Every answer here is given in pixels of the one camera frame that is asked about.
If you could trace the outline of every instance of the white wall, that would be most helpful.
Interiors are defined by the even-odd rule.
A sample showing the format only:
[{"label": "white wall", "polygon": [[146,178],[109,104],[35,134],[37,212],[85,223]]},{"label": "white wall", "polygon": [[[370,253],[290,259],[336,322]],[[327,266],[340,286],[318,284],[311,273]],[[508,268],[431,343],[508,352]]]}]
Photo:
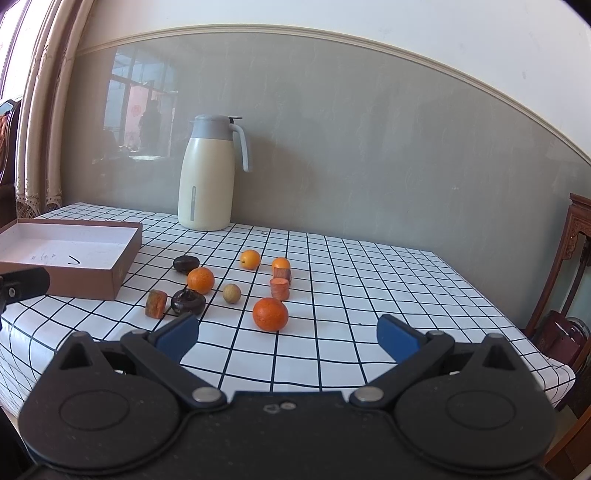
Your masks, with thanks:
[{"label": "white wall", "polygon": [[95,0],[80,48],[211,24],[314,28],[418,53],[512,97],[591,156],[591,30],[561,0]]}]

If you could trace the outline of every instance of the dried fruit piece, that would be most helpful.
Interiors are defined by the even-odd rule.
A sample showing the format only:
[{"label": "dried fruit piece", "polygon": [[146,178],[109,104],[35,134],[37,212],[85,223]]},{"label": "dried fruit piece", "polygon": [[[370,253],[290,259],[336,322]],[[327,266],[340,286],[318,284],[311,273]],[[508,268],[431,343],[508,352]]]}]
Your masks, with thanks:
[{"label": "dried fruit piece", "polygon": [[146,300],[145,314],[153,319],[160,320],[166,310],[166,300],[168,295],[162,290],[150,290]]},{"label": "dried fruit piece", "polygon": [[205,267],[191,270],[187,276],[187,286],[191,290],[198,291],[201,295],[208,293],[213,288],[215,281],[212,271]]},{"label": "dried fruit piece", "polygon": [[287,307],[276,299],[260,299],[252,309],[256,325],[266,332],[281,330],[289,318]]},{"label": "dried fruit piece", "polygon": [[272,278],[269,282],[271,297],[279,301],[286,301],[290,297],[290,283],[286,278]]},{"label": "dried fruit piece", "polygon": [[247,270],[254,270],[261,264],[261,254],[256,250],[244,250],[240,255],[240,266]]},{"label": "dried fruit piece", "polygon": [[181,255],[173,261],[173,268],[184,275],[188,275],[191,270],[199,268],[199,259],[192,255]]},{"label": "dried fruit piece", "polygon": [[291,285],[291,269],[290,268],[273,268],[273,278],[284,278]]},{"label": "dried fruit piece", "polygon": [[187,287],[176,292],[170,300],[170,306],[177,315],[188,312],[201,315],[206,303],[207,300],[203,295]]},{"label": "dried fruit piece", "polygon": [[223,299],[228,303],[237,303],[242,296],[240,287],[234,283],[229,283],[222,290]]},{"label": "dried fruit piece", "polygon": [[285,257],[277,257],[273,260],[271,268],[291,268],[290,261]]}]

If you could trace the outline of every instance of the wooden chair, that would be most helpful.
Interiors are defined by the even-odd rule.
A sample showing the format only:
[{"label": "wooden chair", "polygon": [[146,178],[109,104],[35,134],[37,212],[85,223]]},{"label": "wooden chair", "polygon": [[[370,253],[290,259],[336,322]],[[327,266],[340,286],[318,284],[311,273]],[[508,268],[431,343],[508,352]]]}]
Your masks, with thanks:
[{"label": "wooden chair", "polygon": [[591,407],[544,457],[545,467],[560,480],[572,480],[591,463]]},{"label": "wooden chair", "polygon": [[8,100],[0,105],[0,227],[17,218],[14,169],[20,111],[20,100]]},{"label": "wooden chair", "polygon": [[[544,289],[540,295],[537,305],[535,306],[534,312],[531,315],[531,319],[524,329],[524,334],[530,340],[534,338],[536,327],[540,321],[540,317],[548,303],[556,279],[560,272],[560,267],[564,260],[567,260],[573,256],[574,250],[577,247],[579,241],[579,235],[584,236],[584,247],[581,253],[579,261],[579,268],[577,274],[574,277],[573,284],[570,287],[569,294],[564,302],[564,306],[560,312],[555,312],[556,316],[560,316],[562,319],[566,319],[569,308],[573,303],[574,296],[579,289],[579,285],[583,279],[585,269],[591,267],[591,199],[581,197],[574,193],[570,194],[571,205],[566,214],[566,221],[564,223],[564,229],[556,256],[554,257],[554,263],[548,274],[548,279],[544,285]],[[575,373],[584,365],[589,353],[591,352],[591,338],[589,338],[583,345],[582,351],[574,358],[569,365],[575,371]]]}]

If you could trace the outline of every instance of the window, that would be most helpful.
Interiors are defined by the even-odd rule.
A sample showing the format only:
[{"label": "window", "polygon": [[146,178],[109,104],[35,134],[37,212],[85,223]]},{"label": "window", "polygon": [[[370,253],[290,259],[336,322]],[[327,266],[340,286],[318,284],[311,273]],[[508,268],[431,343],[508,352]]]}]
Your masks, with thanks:
[{"label": "window", "polygon": [[175,67],[148,47],[117,48],[103,123],[105,157],[155,160],[170,155],[176,81]]},{"label": "window", "polygon": [[17,99],[25,91],[35,42],[51,0],[18,0],[0,23],[0,98]]}]

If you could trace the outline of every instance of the white thermos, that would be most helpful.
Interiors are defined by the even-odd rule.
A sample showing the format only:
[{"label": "white thermos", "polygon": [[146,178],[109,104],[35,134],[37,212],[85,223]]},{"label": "white thermos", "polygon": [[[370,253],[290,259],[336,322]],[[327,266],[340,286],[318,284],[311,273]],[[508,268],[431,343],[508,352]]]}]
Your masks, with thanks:
[{"label": "white thermos", "polygon": [[234,192],[234,144],[240,136],[242,166],[249,171],[244,130],[234,124],[239,116],[199,115],[187,145],[178,188],[178,221],[202,231],[226,228]]}]

